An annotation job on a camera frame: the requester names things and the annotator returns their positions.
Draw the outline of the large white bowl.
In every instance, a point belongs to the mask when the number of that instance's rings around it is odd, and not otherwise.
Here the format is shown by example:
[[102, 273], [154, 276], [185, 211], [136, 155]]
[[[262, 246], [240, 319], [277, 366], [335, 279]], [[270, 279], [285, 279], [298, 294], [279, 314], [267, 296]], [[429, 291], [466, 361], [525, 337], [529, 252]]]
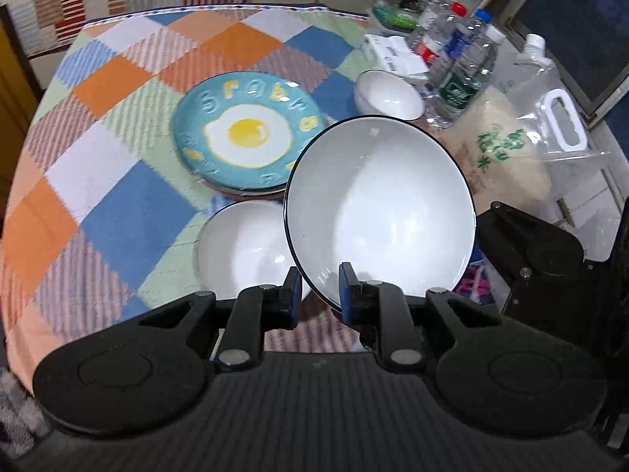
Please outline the large white bowl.
[[233, 203], [205, 222], [194, 251], [199, 284], [218, 299], [234, 299], [259, 284], [279, 286], [294, 261], [276, 201]]

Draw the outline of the white ribbed bowl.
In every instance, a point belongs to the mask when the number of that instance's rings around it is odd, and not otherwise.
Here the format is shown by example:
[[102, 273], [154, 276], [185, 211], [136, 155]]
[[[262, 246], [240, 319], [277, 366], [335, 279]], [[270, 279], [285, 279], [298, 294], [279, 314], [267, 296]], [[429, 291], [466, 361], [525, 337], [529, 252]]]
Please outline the white ribbed bowl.
[[329, 126], [301, 152], [283, 203], [295, 264], [341, 307], [339, 266], [407, 295], [454, 289], [471, 260], [476, 208], [450, 152], [418, 127], [385, 116]]
[[355, 81], [354, 102], [362, 115], [385, 115], [398, 120], [419, 120], [425, 111], [424, 101], [413, 85], [404, 79], [370, 69]]

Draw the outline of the teal fried egg plate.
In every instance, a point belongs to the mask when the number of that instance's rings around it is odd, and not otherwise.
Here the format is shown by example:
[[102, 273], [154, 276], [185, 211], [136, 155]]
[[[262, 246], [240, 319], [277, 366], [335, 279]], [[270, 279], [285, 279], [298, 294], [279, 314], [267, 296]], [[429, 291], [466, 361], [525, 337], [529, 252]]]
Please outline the teal fried egg plate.
[[225, 72], [183, 96], [171, 129], [192, 174], [234, 189], [268, 189], [288, 182], [325, 120], [294, 81], [265, 72]]

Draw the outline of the clear bag of rice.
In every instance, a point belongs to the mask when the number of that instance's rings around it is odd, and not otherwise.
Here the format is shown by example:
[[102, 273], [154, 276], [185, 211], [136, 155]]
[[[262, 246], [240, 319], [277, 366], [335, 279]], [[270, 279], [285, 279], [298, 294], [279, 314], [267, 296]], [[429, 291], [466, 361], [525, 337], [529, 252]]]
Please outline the clear bag of rice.
[[590, 181], [611, 153], [587, 137], [542, 36], [501, 53], [482, 94], [443, 142], [470, 186], [476, 212], [506, 203], [538, 216]]

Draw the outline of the colourful patchwork tablecloth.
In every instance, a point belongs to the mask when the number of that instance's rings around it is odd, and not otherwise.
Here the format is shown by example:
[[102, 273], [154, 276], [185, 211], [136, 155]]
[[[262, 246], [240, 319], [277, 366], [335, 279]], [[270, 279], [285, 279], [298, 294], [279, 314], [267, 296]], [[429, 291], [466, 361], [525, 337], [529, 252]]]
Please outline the colourful patchwork tablecloth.
[[190, 6], [79, 34], [28, 131], [1, 239], [7, 360], [25, 387], [63, 345], [209, 291], [195, 244], [239, 201], [180, 159], [171, 120], [183, 96], [225, 72], [265, 72], [298, 83], [325, 129], [384, 116], [354, 102], [356, 78], [372, 69], [366, 32], [364, 18], [318, 7]]

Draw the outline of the white tissue pack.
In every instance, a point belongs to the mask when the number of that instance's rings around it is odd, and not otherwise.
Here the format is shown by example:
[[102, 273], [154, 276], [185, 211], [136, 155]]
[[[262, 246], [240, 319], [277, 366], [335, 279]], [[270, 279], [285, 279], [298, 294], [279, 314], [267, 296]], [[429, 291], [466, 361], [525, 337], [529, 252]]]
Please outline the white tissue pack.
[[402, 36], [366, 34], [361, 50], [374, 66], [402, 78], [424, 79], [429, 72], [427, 63], [410, 50]]

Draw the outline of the green label water bottle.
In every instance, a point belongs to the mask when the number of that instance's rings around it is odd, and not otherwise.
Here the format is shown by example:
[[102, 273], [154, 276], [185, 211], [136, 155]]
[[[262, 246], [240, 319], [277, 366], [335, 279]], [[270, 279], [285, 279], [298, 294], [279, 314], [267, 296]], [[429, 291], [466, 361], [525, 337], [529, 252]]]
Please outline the green label water bottle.
[[435, 128], [452, 125], [487, 88], [505, 35], [489, 24], [453, 61], [427, 101], [427, 121]]

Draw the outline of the blue label water bottle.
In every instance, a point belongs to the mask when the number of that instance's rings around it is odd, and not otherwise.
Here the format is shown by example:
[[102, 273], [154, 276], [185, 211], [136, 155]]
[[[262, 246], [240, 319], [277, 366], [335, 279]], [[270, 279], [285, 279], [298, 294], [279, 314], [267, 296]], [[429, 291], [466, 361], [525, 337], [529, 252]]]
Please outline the blue label water bottle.
[[464, 50], [471, 45], [472, 41], [483, 32], [491, 23], [491, 15], [483, 9], [478, 9], [470, 17], [465, 18], [457, 24], [446, 41], [445, 48], [438, 59], [435, 67], [436, 79], [442, 79], [454, 61], [457, 60]]

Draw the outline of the red label water bottle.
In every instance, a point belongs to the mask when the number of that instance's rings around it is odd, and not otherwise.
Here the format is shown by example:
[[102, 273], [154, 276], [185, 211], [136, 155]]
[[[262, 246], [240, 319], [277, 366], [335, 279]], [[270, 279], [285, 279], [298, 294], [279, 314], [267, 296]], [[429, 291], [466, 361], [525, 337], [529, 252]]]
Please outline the red label water bottle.
[[417, 27], [409, 38], [410, 49], [431, 67], [457, 23], [466, 15], [466, 6], [460, 0], [432, 0], [419, 16]]

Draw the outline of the green plastic basket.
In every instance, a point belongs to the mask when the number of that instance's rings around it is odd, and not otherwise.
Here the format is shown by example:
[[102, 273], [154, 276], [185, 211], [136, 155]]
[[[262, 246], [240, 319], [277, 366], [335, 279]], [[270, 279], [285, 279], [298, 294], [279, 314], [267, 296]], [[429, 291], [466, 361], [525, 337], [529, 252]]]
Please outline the green plastic basket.
[[418, 26], [418, 15], [386, 0], [375, 0], [370, 11], [383, 27], [391, 30], [410, 32]]

